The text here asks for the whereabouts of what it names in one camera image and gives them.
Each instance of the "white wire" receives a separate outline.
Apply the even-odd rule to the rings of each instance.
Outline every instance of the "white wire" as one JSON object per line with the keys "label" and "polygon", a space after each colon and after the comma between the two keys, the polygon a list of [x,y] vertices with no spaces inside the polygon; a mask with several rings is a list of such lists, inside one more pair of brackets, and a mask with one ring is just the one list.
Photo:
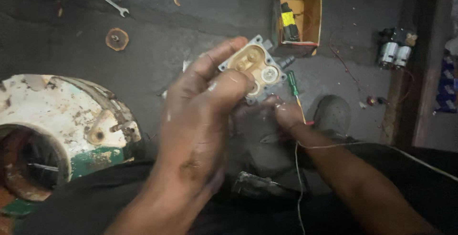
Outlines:
{"label": "white wire", "polygon": [[[301,142],[298,141],[298,142],[296,143],[296,151],[297,151],[297,144],[299,144],[299,145],[301,145],[302,147],[304,147],[304,146],[301,144]],[[304,147],[304,148],[306,148],[306,149],[315,149],[315,148],[335,148],[335,147],[339,147],[339,146],[361,145],[361,144],[377,144],[377,143],[374,143],[374,142],[353,142],[353,143],[335,144],[335,145],[322,146],[322,147]],[[395,148],[395,147],[392,147],[392,146],[389,146],[389,145],[382,145],[382,146],[386,146],[386,147],[388,147],[388,148],[391,148],[391,149],[393,149],[393,150],[395,150],[395,151],[401,153],[401,154],[404,155],[405,157],[407,157],[407,158],[409,158],[409,159],[411,159],[411,160],[413,160],[413,161],[415,161],[415,162],[417,162],[417,163],[423,165],[424,167],[427,167],[427,168],[429,168],[429,169],[435,171],[436,173],[442,174],[442,175],[444,175],[445,177],[448,177],[448,178],[453,179],[454,181],[458,182],[458,178],[457,178],[456,176],[453,176],[453,175],[451,175],[450,173],[447,173],[447,172],[445,172],[445,171],[443,171],[443,170],[441,170],[441,169],[439,169],[439,168],[437,168],[437,167],[434,167],[434,166],[428,164],[427,162],[424,162],[424,161],[422,161],[422,160],[416,158],[415,156],[410,155],[409,153],[407,153],[407,152],[405,152],[405,151],[403,151],[403,150],[400,150],[400,149],[398,149],[398,148]]]}
{"label": "white wire", "polygon": [[302,187],[302,179],[301,179],[301,175],[299,174],[299,165],[297,163],[298,144],[300,144],[299,141],[296,141],[295,158],[296,158],[297,177],[299,179],[299,186],[301,187],[301,195],[299,196],[299,200],[297,201],[297,215],[299,216],[299,222],[301,223],[302,234],[306,235],[306,230],[304,229],[304,224],[302,223],[302,216],[301,216],[301,200],[302,200],[302,196],[304,195],[304,188]]}

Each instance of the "gray shoe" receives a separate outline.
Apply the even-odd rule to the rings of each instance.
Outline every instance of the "gray shoe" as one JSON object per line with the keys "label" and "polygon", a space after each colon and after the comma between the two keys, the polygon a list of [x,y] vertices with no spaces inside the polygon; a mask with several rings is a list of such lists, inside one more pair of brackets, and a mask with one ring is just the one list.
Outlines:
{"label": "gray shoe", "polygon": [[314,128],[330,138],[345,138],[350,127],[351,109],[341,97],[325,96],[318,103]]}

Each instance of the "red wire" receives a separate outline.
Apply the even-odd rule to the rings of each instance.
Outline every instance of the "red wire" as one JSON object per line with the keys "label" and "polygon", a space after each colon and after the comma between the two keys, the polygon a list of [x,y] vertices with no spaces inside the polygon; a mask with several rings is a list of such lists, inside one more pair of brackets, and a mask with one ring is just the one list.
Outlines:
{"label": "red wire", "polygon": [[[357,80],[353,74],[351,74],[350,70],[348,69],[347,67],[347,64],[345,63],[345,61],[339,56],[339,54],[333,49],[333,47],[331,46],[331,40],[333,39],[333,35],[334,35],[334,32],[331,34],[330,38],[329,38],[329,48],[331,49],[331,51],[339,58],[339,60],[343,63],[344,67],[345,67],[345,72],[348,72],[348,74],[350,74],[351,78],[354,80],[354,82],[356,83],[356,85],[358,86],[358,91],[361,91],[361,87],[364,87],[364,86],[361,86],[361,83],[359,82],[359,80]],[[372,93],[372,91],[370,90],[370,88],[366,88],[364,87],[367,92],[369,92],[369,94],[372,95],[373,98],[375,98],[374,94]]]}
{"label": "red wire", "polygon": [[310,15],[306,14],[305,12],[303,14],[307,15],[309,17],[309,19],[310,19],[310,26],[304,31],[304,33],[305,33],[307,31],[309,31],[309,29],[312,27],[312,17],[310,17]]}
{"label": "red wire", "polygon": [[414,75],[411,72],[409,72],[407,68],[402,68],[402,69],[404,72],[410,75],[410,77],[412,78],[412,83],[410,83],[409,90],[407,90],[407,93],[405,93],[405,96],[399,101],[399,103],[402,103],[407,98],[410,91],[412,90],[412,87],[414,86],[414,81],[415,81]]}

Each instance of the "blue package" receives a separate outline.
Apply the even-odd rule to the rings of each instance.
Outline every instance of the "blue package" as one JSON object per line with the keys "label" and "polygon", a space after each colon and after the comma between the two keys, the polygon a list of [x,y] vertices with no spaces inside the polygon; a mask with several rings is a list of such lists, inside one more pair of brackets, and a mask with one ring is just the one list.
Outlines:
{"label": "blue package", "polygon": [[455,61],[451,56],[446,56],[442,60],[441,78],[455,79]]}
{"label": "blue package", "polygon": [[457,113],[458,78],[455,77],[455,66],[456,59],[454,57],[443,57],[441,79],[436,96],[436,101],[439,104],[439,108],[436,109],[438,112]]}

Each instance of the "wrench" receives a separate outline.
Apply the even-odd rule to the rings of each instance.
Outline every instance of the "wrench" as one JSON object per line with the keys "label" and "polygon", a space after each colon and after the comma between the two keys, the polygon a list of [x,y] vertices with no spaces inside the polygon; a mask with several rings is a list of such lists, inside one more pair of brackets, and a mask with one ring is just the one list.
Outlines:
{"label": "wrench", "polygon": [[119,5],[113,3],[112,0],[105,0],[105,1],[107,1],[109,4],[113,5],[114,8],[118,9],[120,15],[123,16],[124,18],[125,18],[124,13],[125,12],[129,13],[129,10],[127,10],[126,8],[121,8]]}

